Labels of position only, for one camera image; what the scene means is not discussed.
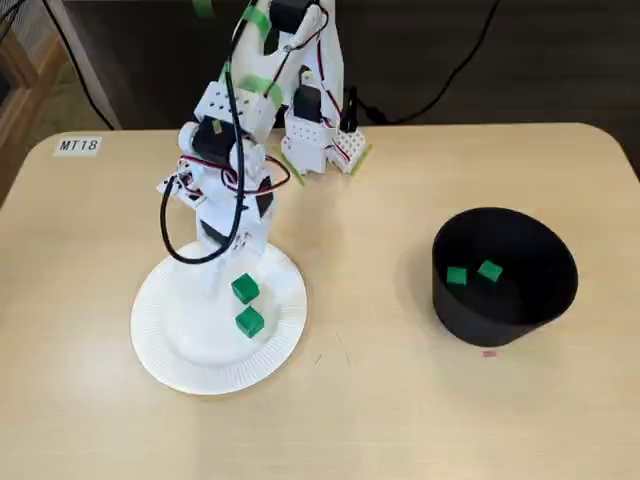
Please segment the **paper plate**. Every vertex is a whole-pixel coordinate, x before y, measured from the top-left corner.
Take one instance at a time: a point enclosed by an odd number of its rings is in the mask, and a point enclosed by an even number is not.
[[[198,242],[180,253],[202,255]],[[144,281],[131,312],[131,340],[142,365],[159,382],[196,395],[235,392],[271,375],[293,352],[307,317],[302,276],[273,245],[261,257],[226,265],[215,295],[205,288],[207,273],[207,265],[167,257]],[[265,321],[252,339],[236,326],[246,306],[231,289],[244,273],[260,287],[251,306]]]

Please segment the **black container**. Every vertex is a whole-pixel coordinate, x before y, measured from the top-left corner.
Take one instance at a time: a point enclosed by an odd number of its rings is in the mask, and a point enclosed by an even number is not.
[[[493,282],[477,271],[503,268]],[[467,284],[447,283],[448,267]],[[505,345],[562,315],[578,290],[571,252],[539,221],[513,210],[477,208],[456,215],[433,244],[433,305],[447,329],[473,345]]]

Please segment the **label sticker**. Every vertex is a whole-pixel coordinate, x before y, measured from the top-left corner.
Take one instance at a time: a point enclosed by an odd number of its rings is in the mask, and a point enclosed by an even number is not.
[[[62,137],[54,157],[95,157],[100,151],[102,137]]]

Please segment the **black power cord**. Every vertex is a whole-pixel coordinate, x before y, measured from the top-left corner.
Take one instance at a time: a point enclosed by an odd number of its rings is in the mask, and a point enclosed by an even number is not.
[[[484,25],[482,26],[482,31],[480,32],[480,36],[476,40],[475,45],[473,46],[471,51],[467,54],[467,56],[464,58],[464,60],[456,68],[454,68],[451,71],[451,73],[449,74],[449,77],[444,82],[444,86],[440,89],[440,91],[433,98],[433,100],[431,100],[427,105],[425,105],[420,110],[414,113],[405,115],[404,117],[401,117],[397,120],[389,120],[387,116],[384,114],[384,112],[382,112],[382,110],[376,107],[369,106],[365,104],[361,99],[358,98],[356,101],[358,102],[358,105],[360,105],[364,109],[369,120],[371,120],[376,125],[400,125],[406,122],[410,122],[411,120],[415,120],[416,118],[424,115],[433,107],[435,107],[437,103],[442,99],[442,97],[444,97],[445,93],[447,93],[447,90],[449,90],[449,87],[451,86],[455,78],[458,76],[458,74],[462,72],[465,69],[465,67],[469,65],[469,63],[471,63],[471,60],[473,60],[475,55],[478,53],[478,50],[480,50],[480,47],[482,46],[485,38],[487,37],[489,28],[493,23],[493,19],[496,15],[496,11],[500,6],[500,1],[501,0],[495,0],[493,2],[493,5],[489,10],[489,14],[487,15],[487,19],[485,20]]]
[[[5,30],[0,35],[0,45],[2,45],[4,39],[7,37],[7,35],[9,35],[9,31],[11,30],[13,23],[16,21],[16,17],[20,13],[20,9],[22,8],[22,5],[25,1],[26,0],[18,0],[16,3],[7,8],[7,10],[0,17],[0,25],[2,25],[5,21],[7,22]]]
[[[98,106],[93,101],[93,98],[91,97],[91,94],[89,93],[89,88],[87,87],[87,83],[85,82],[84,77],[82,76],[82,70],[80,70],[80,66],[78,65],[78,61],[76,60],[76,57],[73,54],[73,50],[71,49],[71,45],[69,45],[69,41],[67,40],[67,37],[64,35],[64,32],[62,31],[62,27],[58,23],[58,19],[56,18],[56,16],[51,11],[51,7],[49,6],[49,2],[47,2],[47,0],[42,0],[42,5],[44,6],[45,10],[47,11],[47,14],[49,15],[49,18],[51,19],[51,21],[55,25],[56,30],[58,31],[58,35],[62,39],[62,43],[64,43],[64,46],[67,49],[67,53],[69,54],[69,58],[71,59],[71,63],[73,63],[73,68],[75,68],[75,70],[76,70],[76,74],[78,75],[78,79],[80,80],[80,85],[82,85],[82,90],[84,91],[84,94],[87,97],[87,100],[89,101],[89,104],[91,105],[91,108],[93,108],[93,111],[96,112],[98,117],[100,117],[100,120],[102,120],[104,122],[104,124],[107,126],[107,128],[109,130],[115,130],[113,124],[107,119],[107,117],[102,113],[102,111],[100,111]]]
[[[249,6],[255,6],[258,0],[250,0]],[[242,210],[245,196],[244,182],[245,182],[245,172],[244,172],[244,149],[242,145],[242,128],[240,126],[240,116],[238,115],[238,105],[236,104],[236,95],[233,90],[233,78],[231,77],[231,60],[233,57],[233,52],[240,41],[240,37],[244,32],[245,27],[247,26],[247,21],[243,18],[240,20],[238,24],[238,28],[231,39],[231,46],[229,48],[229,57],[224,66],[224,79],[227,87],[227,96],[229,97],[229,108],[231,109],[231,118],[233,120],[233,131],[236,137],[236,152],[238,154],[238,189],[236,193],[236,208],[233,214],[233,223],[231,225],[231,232],[229,232],[229,236],[227,237],[225,243],[220,245],[220,248],[215,252],[207,255],[206,257],[201,258],[187,258],[180,255],[173,245],[171,244],[171,239],[169,238],[169,231],[167,229],[167,204],[169,203],[169,197],[171,196],[171,190],[173,189],[173,184],[176,180],[176,176],[172,175],[169,181],[167,182],[167,186],[164,189],[164,194],[162,195],[162,202],[160,203],[160,233],[162,234],[162,241],[164,243],[164,247],[166,248],[169,255],[173,257],[180,263],[184,263],[187,265],[203,265],[205,263],[209,263],[224,253],[226,253],[231,245],[233,245],[233,241],[238,234],[238,229],[240,228],[240,220],[242,219]]]

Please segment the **green cube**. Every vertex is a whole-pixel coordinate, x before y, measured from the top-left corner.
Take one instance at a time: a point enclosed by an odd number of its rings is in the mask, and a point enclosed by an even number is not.
[[[447,268],[447,283],[454,285],[466,285],[467,284],[467,269],[460,267],[448,267]]]
[[[238,300],[240,300],[244,305],[247,305],[260,295],[258,284],[248,273],[236,278],[231,284],[231,288],[233,288],[233,293],[236,294]]]
[[[496,265],[489,260],[485,260],[484,262],[482,262],[482,265],[480,265],[478,273],[483,277],[488,278],[492,282],[497,282],[500,278],[500,275],[502,275],[502,270],[503,268],[501,266]]]
[[[236,317],[236,325],[247,337],[253,338],[264,328],[264,318],[253,307],[247,307]]]

